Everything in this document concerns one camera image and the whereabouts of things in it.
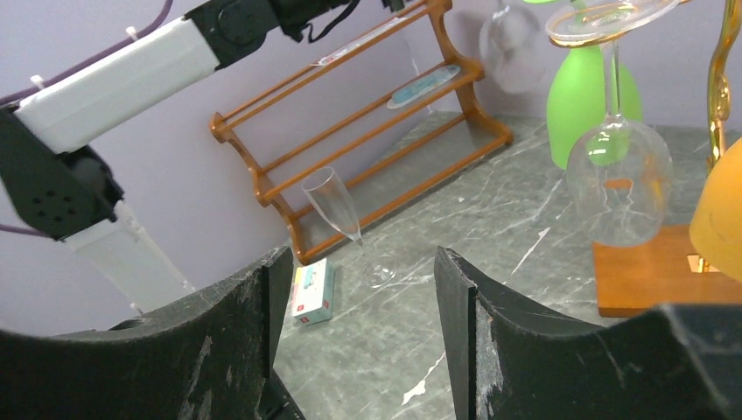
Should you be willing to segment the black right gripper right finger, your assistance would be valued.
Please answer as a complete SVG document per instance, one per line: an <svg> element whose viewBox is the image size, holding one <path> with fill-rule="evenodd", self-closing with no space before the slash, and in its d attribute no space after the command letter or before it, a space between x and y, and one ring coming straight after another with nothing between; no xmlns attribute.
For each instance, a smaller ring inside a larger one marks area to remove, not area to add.
<svg viewBox="0 0 742 420"><path fill-rule="evenodd" d="M458 419L738 419L741 308L660 304L611 326L572 318L451 248L434 261Z"/></svg>

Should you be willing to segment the green plastic wine glass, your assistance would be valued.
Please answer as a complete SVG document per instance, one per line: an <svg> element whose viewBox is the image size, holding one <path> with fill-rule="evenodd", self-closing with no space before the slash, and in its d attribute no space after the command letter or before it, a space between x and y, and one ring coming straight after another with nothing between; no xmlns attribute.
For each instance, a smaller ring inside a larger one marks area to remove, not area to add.
<svg viewBox="0 0 742 420"><path fill-rule="evenodd" d="M562 4L547 19L549 28L553 18L567 11L583 9L589 3L627 3L630 1L570 1ZM597 127L606 115L605 75L603 51L600 46L571 48L556 72L546 101L546 122L551 157L556 166L567 169L569 155L577 140L588 130ZM620 100L623 115L631 120L644 121L640 91L629 69L619 68Z"/></svg>

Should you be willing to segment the clear glass tumbler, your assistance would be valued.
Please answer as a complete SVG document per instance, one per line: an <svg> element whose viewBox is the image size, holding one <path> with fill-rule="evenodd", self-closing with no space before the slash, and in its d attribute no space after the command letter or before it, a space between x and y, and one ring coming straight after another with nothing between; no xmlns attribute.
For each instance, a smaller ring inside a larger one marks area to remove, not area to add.
<svg viewBox="0 0 742 420"><path fill-rule="evenodd" d="M486 76L509 95L533 90L545 72L537 57L541 32L536 14L512 1L495 1L479 30L479 57Z"/></svg>

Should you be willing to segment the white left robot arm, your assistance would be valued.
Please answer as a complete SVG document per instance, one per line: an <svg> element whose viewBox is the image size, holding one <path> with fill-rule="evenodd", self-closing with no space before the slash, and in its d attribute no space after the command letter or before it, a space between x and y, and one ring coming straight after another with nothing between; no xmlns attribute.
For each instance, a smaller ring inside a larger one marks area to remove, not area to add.
<svg viewBox="0 0 742 420"><path fill-rule="evenodd" d="M315 42L312 20L354 1L207 1L91 62L1 101L1 180L35 234L86 257L150 312L193 292L125 203L97 137L257 51L274 29Z"/></svg>

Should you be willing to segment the orange plastic wine glass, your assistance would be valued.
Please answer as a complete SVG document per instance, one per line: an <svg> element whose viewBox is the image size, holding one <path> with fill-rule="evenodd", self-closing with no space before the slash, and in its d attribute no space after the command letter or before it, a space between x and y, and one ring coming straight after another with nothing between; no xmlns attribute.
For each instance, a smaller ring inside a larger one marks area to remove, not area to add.
<svg viewBox="0 0 742 420"><path fill-rule="evenodd" d="M711 267L741 280L741 141L717 161L689 225L695 251Z"/></svg>

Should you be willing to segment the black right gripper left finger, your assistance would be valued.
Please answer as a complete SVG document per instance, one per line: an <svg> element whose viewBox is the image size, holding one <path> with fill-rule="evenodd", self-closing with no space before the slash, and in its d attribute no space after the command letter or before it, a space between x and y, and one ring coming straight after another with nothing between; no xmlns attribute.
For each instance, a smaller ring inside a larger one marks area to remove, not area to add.
<svg viewBox="0 0 742 420"><path fill-rule="evenodd" d="M1 334L4 419L258 419L291 292L275 248L107 331Z"/></svg>

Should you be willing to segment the clear wine glass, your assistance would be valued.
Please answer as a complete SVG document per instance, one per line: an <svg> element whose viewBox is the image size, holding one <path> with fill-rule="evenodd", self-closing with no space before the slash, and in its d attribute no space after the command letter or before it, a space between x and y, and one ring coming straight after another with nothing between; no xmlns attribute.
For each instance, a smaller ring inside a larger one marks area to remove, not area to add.
<svg viewBox="0 0 742 420"><path fill-rule="evenodd" d="M556 46L601 45L605 117L572 147L566 178L581 228L595 243L631 248L653 239L668 208L673 164L663 138L623 112L619 40L663 17L676 1L576 1L545 31Z"/></svg>

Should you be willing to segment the small clear glass cup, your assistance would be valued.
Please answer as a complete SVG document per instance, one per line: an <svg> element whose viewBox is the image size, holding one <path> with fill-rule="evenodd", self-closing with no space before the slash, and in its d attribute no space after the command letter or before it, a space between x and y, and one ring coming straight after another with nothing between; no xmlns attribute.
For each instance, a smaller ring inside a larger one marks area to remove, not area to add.
<svg viewBox="0 0 742 420"><path fill-rule="evenodd" d="M366 284L379 289L396 278L398 264L392 255L369 254L364 246L360 218L354 200L340 175L330 166L309 174L301 189L314 210L359 250L362 276Z"/></svg>

